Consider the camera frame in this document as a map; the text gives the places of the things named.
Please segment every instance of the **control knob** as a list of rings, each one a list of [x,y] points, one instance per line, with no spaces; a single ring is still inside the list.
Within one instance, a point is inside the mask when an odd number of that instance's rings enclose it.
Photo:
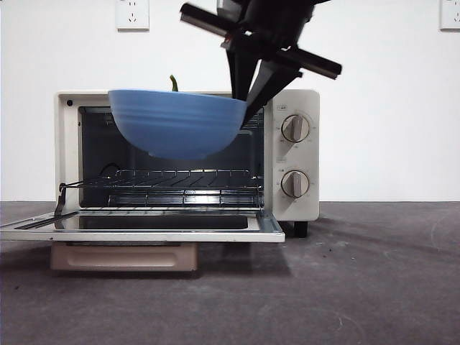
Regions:
[[[307,175],[298,170],[287,172],[281,180],[282,191],[293,198],[300,198],[307,193],[308,186]]]
[[[281,132],[290,142],[301,142],[310,131],[310,124],[302,115],[291,115],[282,123]]]

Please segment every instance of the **oven door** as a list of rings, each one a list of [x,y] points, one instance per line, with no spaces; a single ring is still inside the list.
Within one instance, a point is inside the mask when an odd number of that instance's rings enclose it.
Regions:
[[[0,227],[2,240],[59,242],[284,242],[271,213],[133,210],[46,213]]]

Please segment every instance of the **electrical outlet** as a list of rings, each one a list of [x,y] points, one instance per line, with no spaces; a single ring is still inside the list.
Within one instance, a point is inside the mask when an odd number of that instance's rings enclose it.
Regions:
[[[115,0],[118,30],[148,30],[150,0]]]
[[[441,30],[460,30],[460,0],[441,1]]]

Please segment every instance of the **ribbed blue bowl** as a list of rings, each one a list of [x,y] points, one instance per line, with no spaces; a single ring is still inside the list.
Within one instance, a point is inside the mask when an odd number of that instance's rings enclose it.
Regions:
[[[246,102],[185,92],[109,91],[123,137],[150,155],[203,159],[227,147],[238,134]]]

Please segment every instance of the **oven rack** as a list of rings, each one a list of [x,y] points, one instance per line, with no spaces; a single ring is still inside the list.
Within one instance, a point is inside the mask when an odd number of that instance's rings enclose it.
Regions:
[[[263,203],[262,179],[249,170],[117,170],[61,184],[55,214],[60,215],[66,190],[96,189],[107,192],[107,206],[215,206],[256,207]]]

